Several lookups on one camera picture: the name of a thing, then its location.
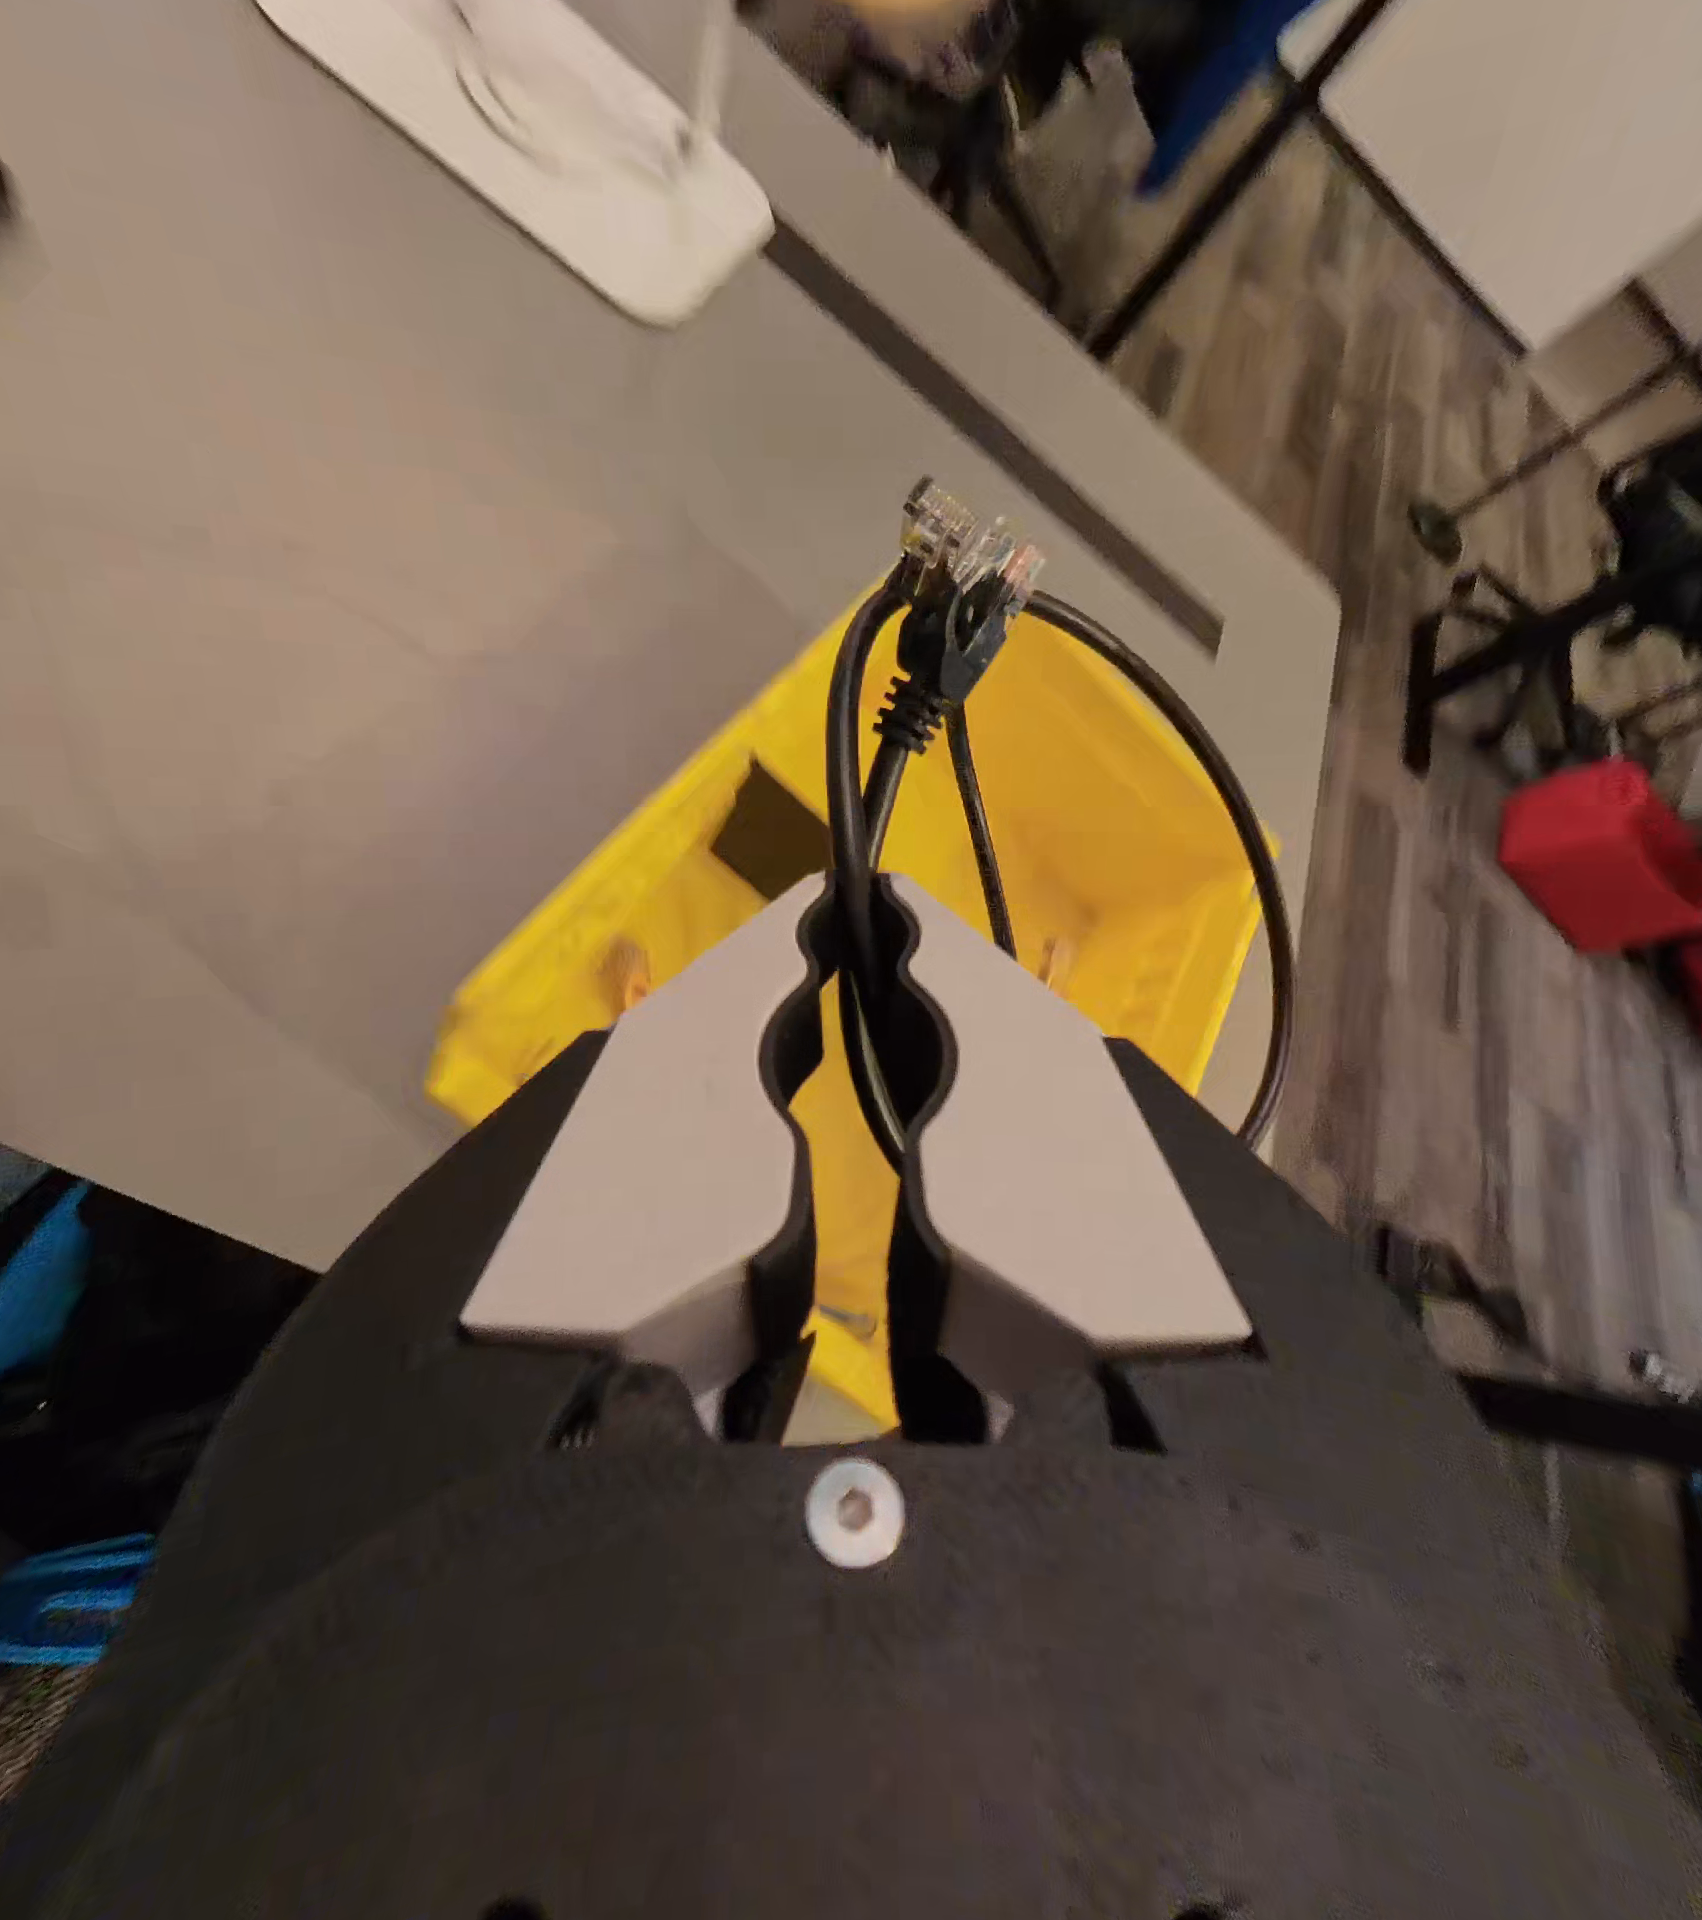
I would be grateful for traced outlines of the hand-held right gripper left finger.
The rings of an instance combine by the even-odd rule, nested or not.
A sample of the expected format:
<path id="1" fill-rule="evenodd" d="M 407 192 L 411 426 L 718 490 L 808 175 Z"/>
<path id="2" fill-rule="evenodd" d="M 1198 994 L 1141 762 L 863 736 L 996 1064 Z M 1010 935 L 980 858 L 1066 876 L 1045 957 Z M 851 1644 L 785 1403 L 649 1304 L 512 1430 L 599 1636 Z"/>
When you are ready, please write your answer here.
<path id="1" fill-rule="evenodd" d="M 656 1366 L 708 1432 L 778 1443 L 807 1380 L 834 879 L 811 876 L 601 1037 L 458 1314 L 467 1340 Z"/>

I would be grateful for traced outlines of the white side table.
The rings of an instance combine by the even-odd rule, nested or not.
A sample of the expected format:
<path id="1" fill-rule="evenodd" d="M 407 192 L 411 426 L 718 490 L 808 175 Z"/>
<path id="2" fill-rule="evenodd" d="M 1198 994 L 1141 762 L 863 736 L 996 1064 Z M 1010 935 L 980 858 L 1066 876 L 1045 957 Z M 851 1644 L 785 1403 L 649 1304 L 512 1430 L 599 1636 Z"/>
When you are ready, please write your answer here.
<path id="1" fill-rule="evenodd" d="M 1702 4 L 1394 4 L 1321 110 L 1566 415 L 1702 354 Z"/>

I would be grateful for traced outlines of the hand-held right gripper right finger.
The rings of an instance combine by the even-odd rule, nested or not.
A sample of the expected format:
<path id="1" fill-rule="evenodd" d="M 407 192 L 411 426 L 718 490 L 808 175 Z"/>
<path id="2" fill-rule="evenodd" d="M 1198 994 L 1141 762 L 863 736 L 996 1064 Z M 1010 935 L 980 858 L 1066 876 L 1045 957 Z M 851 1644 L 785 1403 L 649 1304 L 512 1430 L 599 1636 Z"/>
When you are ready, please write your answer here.
<path id="1" fill-rule="evenodd" d="M 884 879 L 904 1126 L 889 1371 L 914 1443 L 989 1443 L 1032 1393 L 1254 1359 L 1256 1326 L 1106 1033 L 911 879 Z"/>

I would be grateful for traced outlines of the white mat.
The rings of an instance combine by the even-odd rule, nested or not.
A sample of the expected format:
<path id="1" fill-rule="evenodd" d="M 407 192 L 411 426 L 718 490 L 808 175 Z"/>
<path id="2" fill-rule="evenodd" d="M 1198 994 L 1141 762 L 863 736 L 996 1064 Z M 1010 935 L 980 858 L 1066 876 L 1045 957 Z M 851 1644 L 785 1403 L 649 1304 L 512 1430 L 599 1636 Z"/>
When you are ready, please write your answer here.
<path id="1" fill-rule="evenodd" d="M 626 319 L 692 321 L 773 239 L 728 149 L 738 4 L 664 4 L 664 74 L 578 4 L 259 4 L 330 79 Z"/>

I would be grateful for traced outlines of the blue bag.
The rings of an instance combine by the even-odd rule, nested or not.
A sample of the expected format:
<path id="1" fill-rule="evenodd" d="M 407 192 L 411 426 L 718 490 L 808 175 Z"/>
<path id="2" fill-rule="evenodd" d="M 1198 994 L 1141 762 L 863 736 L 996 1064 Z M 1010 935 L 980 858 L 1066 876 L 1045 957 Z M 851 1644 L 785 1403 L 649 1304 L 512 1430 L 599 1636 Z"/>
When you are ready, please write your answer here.
<path id="1" fill-rule="evenodd" d="M 130 1613 L 160 1536 L 105 1536 L 105 1519 L 134 1496 L 111 1496 L 103 1465 L 81 1465 L 44 1439 L 52 1364 L 88 1295 L 94 1237 L 88 1182 L 48 1175 L 0 1215 L 0 1450 L 27 1454 L 0 1474 L 0 1668 L 88 1668 Z"/>

